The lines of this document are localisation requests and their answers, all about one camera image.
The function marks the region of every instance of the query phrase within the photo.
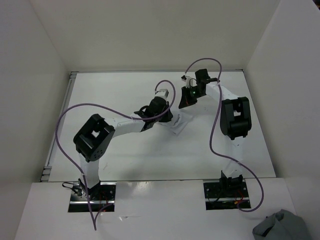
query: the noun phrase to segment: white surface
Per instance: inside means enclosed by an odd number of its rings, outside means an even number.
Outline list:
[[[245,76],[270,155],[296,211],[320,239],[320,11],[281,1]]]
[[[209,73],[216,77],[216,72]],[[75,79],[69,106],[79,103],[96,103],[108,106],[121,113],[131,114],[154,98],[154,88],[163,79],[176,87],[175,106],[181,99],[181,72],[118,72],[79,73]],[[275,172],[251,101],[246,80],[242,72],[224,72],[221,82],[231,92],[250,99],[252,129],[243,144],[243,163],[259,177],[275,177]],[[168,88],[171,101],[173,91],[168,83],[159,86]],[[209,137],[218,103],[208,96],[198,100],[196,105],[184,108],[194,115],[179,136],[173,135],[164,126],[155,125],[145,132],[131,133],[112,139],[106,153],[100,158],[100,179],[103,181],[139,180],[189,180],[217,179],[228,160],[213,155],[209,149]],[[115,114],[92,106],[79,107],[67,113],[61,131],[62,147],[79,162],[73,138],[92,114],[104,118]],[[214,148],[226,152],[226,140],[217,128]],[[52,171],[49,181],[77,181],[79,171],[56,148],[52,151]],[[244,172],[246,178],[252,178]]]
[[[295,213],[286,182],[261,179],[265,201],[259,210],[206,211],[203,182],[118,182],[115,212],[97,219],[89,213],[68,213],[70,190],[61,183],[33,183],[15,240],[253,240],[252,229],[281,209]],[[261,197],[259,185],[247,179],[252,206]]]
[[[15,239],[31,183],[0,183],[0,233],[2,240]]]
[[[0,238],[16,235],[39,181],[67,71],[28,0],[0,1]]]
[[[279,0],[30,0],[71,71],[243,69]],[[202,67],[216,66],[208,62]]]

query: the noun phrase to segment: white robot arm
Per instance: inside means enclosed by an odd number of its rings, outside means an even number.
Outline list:
[[[73,142],[80,157],[80,167],[84,172],[90,197],[99,192],[99,159],[106,152],[111,139],[129,133],[139,133],[153,127],[155,123],[168,127],[178,134],[188,123],[190,117],[180,111],[169,109],[164,115],[154,118],[168,109],[167,89],[155,93],[149,105],[143,106],[134,112],[130,118],[118,117],[104,119],[99,114],[92,115],[75,135]],[[84,176],[81,174],[79,184],[84,186]]]
[[[179,108],[185,108],[197,103],[197,98],[205,95],[210,96],[216,102],[220,100],[220,90],[217,78],[210,78],[207,69],[195,72],[196,86],[191,86],[191,78],[182,76],[185,82],[182,88],[181,102]],[[243,160],[243,143],[248,131],[252,127],[250,104],[247,97],[239,97],[230,92],[220,84],[222,90],[222,103],[220,113],[220,128],[226,136],[227,155]],[[227,178],[237,178],[242,173],[242,168],[235,162],[229,160],[222,170]]]

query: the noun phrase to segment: mounting plate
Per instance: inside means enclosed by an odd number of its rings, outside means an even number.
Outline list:
[[[219,180],[203,182],[203,190],[206,210],[236,209],[237,202],[239,201],[242,201],[240,204],[242,209],[251,208],[249,193],[245,181],[242,182],[241,189],[239,189],[239,191],[233,190],[221,192]]]
[[[73,186],[76,192],[81,190],[79,184]],[[116,196],[116,183],[115,182],[101,182],[100,195],[90,201],[93,212],[98,212],[106,204],[112,204],[107,207],[104,212],[115,211],[115,196]],[[71,191],[69,213],[86,213],[89,212],[87,197],[82,192],[81,195]]]

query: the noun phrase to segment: gray bag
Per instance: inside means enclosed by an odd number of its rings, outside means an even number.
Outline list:
[[[305,221],[281,209],[252,230],[255,240],[312,240]]]

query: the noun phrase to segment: purple wire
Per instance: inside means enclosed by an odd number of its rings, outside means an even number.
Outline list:
[[[56,126],[55,126],[55,130],[54,130],[54,139],[56,141],[56,144],[58,146],[58,148],[60,149],[60,151],[63,153],[63,155],[71,162],[73,163],[80,171],[80,173],[83,174],[83,181],[84,181],[84,188],[85,188],[85,194],[86,194],[86,200],[87,200],[87,203],[88,203],[88,208],[89,208],[89,212],[90,212],[90,215],[91,215],[91,219],[92,219],[92,223],[93,223],[93,227],[94,227],[94,230],[96,231],[97,230],[97,226],[96,226],[96,220],[97,220],[97,217],[98,217],[98,214],[103,210],[105,209],[107,206],[101,208],[98,213],[96,214],[96,216],[94,217],[94,214],[92,212],[92,208],[91,208],[91,204],[90,204],[90,199],[89,199],[89,191],[88,191],[88,185],[87,185],[87,179],[86,179],[86,176],[85,176],[85,173],[84,171],[81,169],[81,167],[66,153],[66,151],[62,148],[60,142],[59,142],[59,138],[58,138],[58,130],[59,130],[59,125],[60,125],[60,122],[61,122],[61,119],[63,118],[63,116],[69,112],[70,110],[74,109],[74,108],[77,108],[77,107],[81,107],[81,106],[93,106],[93,107],[98,107],[98,108],[101,108],[101,109],[105,109],[105,110],[108,110],[110,112],[113,112],[115,114],[118,114],[124,118],[127,118],[127,119],[132,119],[132,120],[142,120],[142,121],[150,121],[150,120],[154,120],[154,119],[157,119],[157,118],[160,118],[161,116],[163,116],[164,114],[166,114],[169,109],[172,107],[172,105],[174,104],[175,102],[175,99],[176,99],[176,89],[175,89],[175,86],[173,85],[173,83],[169,80],[161,80],[160,82],[157,83],[157,85],[155,86],[154,90],[157,91],[158,89],[158,86],[161,84],[161,83],[169,83],[173,89],[173,97],[172,97],[172,102],[170,103],[169,107],[162,113],[160,113],[159,115],[157,116],[153,116],[153,117],[147,117],[147,118],[140,118],[140,117],[131,117],[131,116],[128,116],[128,115],[125,115],[119,111],[116,111],[116,110],[113,110],[109,107],[106,107],[106,106],[102,106],[102,105],[99,105],[99,104],[95,104],[95,103],[80,103],[80,104],[76,104],[76,105],[73,105],[71,107],[68,107],[66,110],[64,110],[61,115],[59,116],[58,120],[57,120],[57,123],[56,123]]]
[[[213,152],[215,155],[219,156],[219,157],[222,157],[222,158],[226,158],[226,159],[230,159],[232,161],[234,161],[235,163],[239,164],[240,166],[242,166],[243,168],[247,169],[253,176],[254,178],[257,180],[260,188],[261,188],[261,200],[259,202],[259,204],[253,208],[253,209],[250,209],[250,210],[244,210],[242,208],[240,208],[240,204],[243,203],[242,202],[239,202],[236,207],[242,211],[242,212],[245,212],[245,213],[250,213],[250,212],[253,212],[255,210],[257,210],[258,208],[260,208],[260,206],[262,205],[263,201],[264,201],[264,198],[265,198],[265,191],[264,191],[264,188],[259,180],[259,178],[257,177],[257,175],[249,168],[247,167],[246,165],[244,165],[242,162],[238,161],[237,159],[231,157],[231,156],[227,156],[227,155],[223,155],[223,154],[220,154],[218,152],[216,152],[214,149],[213,149],[213,136],[214,136],[214,132],[215,132],[215,128],[216,128],[216,125],[217,125],[217,121],[218,121],[218,118],[219,118],[219,115],[220,115],[220,112],[221,112],[221,106],[222,106],[222,96],[223,96],[223,93],[222,93],[222,89],[221,89],[221,86],[220,86],[220,76],[221,76],[221,73],[222,73],[222,65],[221,63],[214,59],[214,58],[211,58],[211,57],[204,57],[204,58],[200,58],[196,61],[194,61],[193,63],[190,64],[190,66],[186,69],[185,71],[185,74],[188,72],[188,70],[192,67],[192,65],[194,65],[195,63],[201,61],[201,60],[213,60],[215,62],[217,62],[220,66],[220,70],[219,70],[219,75],[217,77],[218,79],[218,87],[219,87],[219,92],[220,92],[220,97],[219,97],[219,105],[218,105],[218,110],[216,112],[216,115],[215,115],[215,118],[214,118],[214,122],[213,122],[213,126],[212,126],[212,129],[211,129],[211,134],[210,134],[210,141],[209,141],[209,146],[210,146],[210,150],[211,152]]]

